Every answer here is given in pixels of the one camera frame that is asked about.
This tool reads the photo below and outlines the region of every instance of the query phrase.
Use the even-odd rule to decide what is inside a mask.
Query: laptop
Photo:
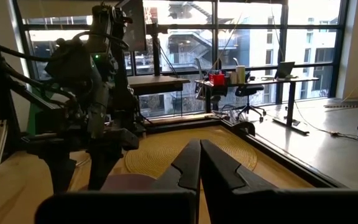
[[[291,77],[291,72],[294,65],[295,62],[280,62],[276,74],[274,76],[264,75],[262,76],[262,78],[264,79],[294,78]]]

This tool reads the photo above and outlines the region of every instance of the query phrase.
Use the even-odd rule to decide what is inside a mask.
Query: gray floor
[[[358,135],[358,108],[325,109],[323,105],[336,100],[313,100],[297,103],[301,115],[311,125],[328,131]],[[303,136],[273,123],[273,116],[285,116],[285,105],[267,107],[263,123],[255,122],[257,137],[282,149],[282,153],[296,157],[347,187],[358,189],[358,142],[333,138],[308,126],[309,136]],[[294,118],[302,121],[295,107]]]

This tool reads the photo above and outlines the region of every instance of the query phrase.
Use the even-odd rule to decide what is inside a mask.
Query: red box
[[[212,75],[209,74],[209,82],[212,85],[224,85],[224,75]]]

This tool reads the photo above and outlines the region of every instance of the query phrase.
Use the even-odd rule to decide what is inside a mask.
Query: woven mat
[[[158,178],[190,139],[209,139],[248,169],[256,166],[255,148],[220,126],[147,136],[140,141],[138,150],[126,154],[125,165],[129,172]]]

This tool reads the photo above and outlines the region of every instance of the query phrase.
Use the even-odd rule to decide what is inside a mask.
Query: desk
[[[190,80],[186,78],[175,78],[163,75],[141,75],[128,77],[128,84],[134,89],[134,95],[137,96],[182,91],[183,84],[189,82]]]
[[[292,79],[279,79],[279,80],[261,80],[256,79],[254,81],[249,81],[248,83],[236,83],[236,84],[228,84],[227,87],[239,87],[239,86],[251,86],[251,85],[271,85],[271,84],[279,84],[279,83],[289,83],[290,84],[290,92],[288,96],[288,114],[286,120],[274,118],[273,120],[275,122],[278,122],[280,124],[285,125],[286,127],[292,128],[295,131],[298,131],[302,134],[308,134],[309,131],[305,131],[300,129],[297,126],[293,125],[293,106],[295,102],[295,88],[297,82],[308,82],[308,81],[317,81],[318,78],[310,78],[310,77],[300,77],[300,78],[292,78]],[[206,112],[211,112],[211,89],[214,88],[214,86],[209,82],[204,82],[203,80],[196,80],[196,83],[199,83],[206,87],[206,96],[205,96],[205,102],[206,102]]]

